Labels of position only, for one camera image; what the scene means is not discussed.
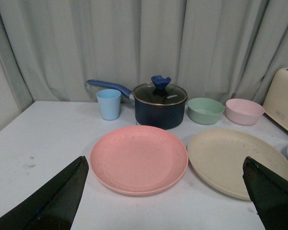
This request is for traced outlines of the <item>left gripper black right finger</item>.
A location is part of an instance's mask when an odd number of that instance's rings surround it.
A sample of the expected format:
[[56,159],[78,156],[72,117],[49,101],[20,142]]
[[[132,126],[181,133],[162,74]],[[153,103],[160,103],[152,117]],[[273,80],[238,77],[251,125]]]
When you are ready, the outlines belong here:
[[266,230],[288,230],[288,181],[251,157],[243,163],[243,180]]

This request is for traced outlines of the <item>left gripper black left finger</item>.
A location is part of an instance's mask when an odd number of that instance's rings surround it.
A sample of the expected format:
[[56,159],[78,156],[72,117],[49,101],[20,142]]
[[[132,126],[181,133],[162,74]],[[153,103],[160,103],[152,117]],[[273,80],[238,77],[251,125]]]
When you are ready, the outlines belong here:
[[82,199],[88,162],[80,156],[0,217],[0,230],[70,230]]

